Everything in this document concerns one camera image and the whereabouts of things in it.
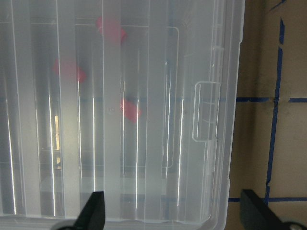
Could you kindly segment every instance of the translucent plastic lid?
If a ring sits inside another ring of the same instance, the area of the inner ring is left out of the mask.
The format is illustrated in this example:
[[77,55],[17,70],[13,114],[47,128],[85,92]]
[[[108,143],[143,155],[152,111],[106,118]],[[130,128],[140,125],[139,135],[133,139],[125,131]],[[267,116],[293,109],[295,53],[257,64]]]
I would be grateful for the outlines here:
[[106,229],[222,229],[242,0],[2,0],[0,229],[104,190]]

